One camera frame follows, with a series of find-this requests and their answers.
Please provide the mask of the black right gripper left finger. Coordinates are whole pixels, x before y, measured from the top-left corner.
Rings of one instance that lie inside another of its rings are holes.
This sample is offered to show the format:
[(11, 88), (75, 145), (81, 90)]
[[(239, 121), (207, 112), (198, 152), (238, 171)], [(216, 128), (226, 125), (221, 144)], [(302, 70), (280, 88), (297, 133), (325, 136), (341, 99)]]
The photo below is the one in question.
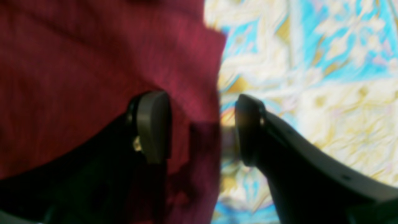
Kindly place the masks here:
[(131, 99), (90, 140), (40, 167), (1, 180), (2, 224), (115, 224), (138, 176), (162, 182), (171, 139), (164, 91)]

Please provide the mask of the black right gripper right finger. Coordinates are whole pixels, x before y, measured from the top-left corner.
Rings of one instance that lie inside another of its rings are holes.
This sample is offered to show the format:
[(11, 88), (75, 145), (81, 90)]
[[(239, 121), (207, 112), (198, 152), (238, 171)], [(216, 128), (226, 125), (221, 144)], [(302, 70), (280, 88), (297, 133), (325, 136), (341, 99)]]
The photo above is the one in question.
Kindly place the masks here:
[(282, 224), (396, 224), (398, 191), (323, 153), (259, 99), (235, 104), (241, 158), (267, 178)]

